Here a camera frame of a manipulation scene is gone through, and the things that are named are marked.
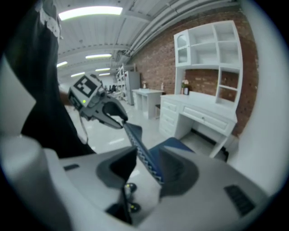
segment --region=white floor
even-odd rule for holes
[[[143,117],[141,111],[137,111],[133,106],[126,104],[124,101],[121,103],[129,117],[128,122],[142,127],[142,142],[148,149],[167,139],[158,132],[159,120],[147,120]],[[86,140],[78,112],[72,107],[67,107],[67,111],[79,136],[82,137],[83,140]],[[98,120],[88,122],[83,119],[83,122],[89,138],[88,144],[98,154],[131,146],[124,129],[112,129],[100,124]],[[203,139],[198,138],[198,136],[193,133],[186,135],[181,141],[196,153],[204,155],[209,155],[209,150],[212,148],[211,144],[204,143]],[[131,215],[134,225],[137,226],[158,204],[160,185],[149,174],[138,158],[137,165],[128,182],[136,183],[138,186],[137,191],[134,193],[134,202],[138,203],[142,209],[140,212]]]

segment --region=person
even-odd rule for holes
[[[60,34],[55,35],[50,25],[43,23],[44,15],[59,27],[53,1],[40,0],[20,22],[5,50],[15,75],[36,100],[21,133],[55,150],[59,158],[94,153],[79,139],[65,109],[64,104],[70,102],[67,94],[59,91],[56,69]]]

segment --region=brick wall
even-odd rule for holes
[[[240,101],[237,107],[238,123],[233,135],[239,136],[248,122],[254,107],[257,86],[257,50],[250,25],[239,8],[222,8],[201,13],[187,18],[166,29],[153,41],[140,50],[130,63],[136,63],[141,75],[141,81],[147,82],[150,89],[160,89],[164,83],[167,94],[174,94],[175,88],[175,52],[173,35],[186,29],[217,21],[233,20],[240,37],[243,55],[243,83]],[[233,73],[223,73],[222,81],[226,85],[236,87],[236,76]],[[215,95],[218,82],[217,70],[187,70],[186,79],[190,82],[191,90]],[[234,92],[224,89],[221,97],[233,101]]]

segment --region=fluorescent light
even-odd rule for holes
[[[102,76],[102,75],[110,75],[110,73],[99,74],[99,76]]]
[[[110,68],[101,68],[101,69],[96,69],[95,71],[103,71],[103,70],[110,70]]]
[[[58,63],[58,64],[56,65],[56,67],[61,67],[61,66],[66,65],[66,64],[67,64],[67,62],[64,61],[64,62],[62,62],[62,63]]]
[[[92,14],[116,14],[120,15],[122,7],[114,6],[89,6],[68,10],[59,14],[59,18],[64,21],[70,18],[92,15]]]
[[[93,59],[93,58],[103,58],[103,57],[111,57],[111,54],[102,54],[102,55],[88,55],[86,59]]]
[[[82,74],[85,74],[85,72],[80,72],[80,73],[77,73],[77,74],[73,74],[71,77],[79,76],[79,75],[82,75]]]

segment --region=white table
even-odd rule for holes
[[[143,111],[144,117],[151,119],[155,117],[155,106],[160,104],[163,91],[152,89],[132,90],[135,108]]]
[[[210,153],[210,157],[214,157],[232,133],[237,117],[233,108],[216,104],[214,96],[198,92],[190,92],[188,96],[161,96],[159,131],[162,135],[181,139],[195,122],[206,127],[207,132],[217,134]]]

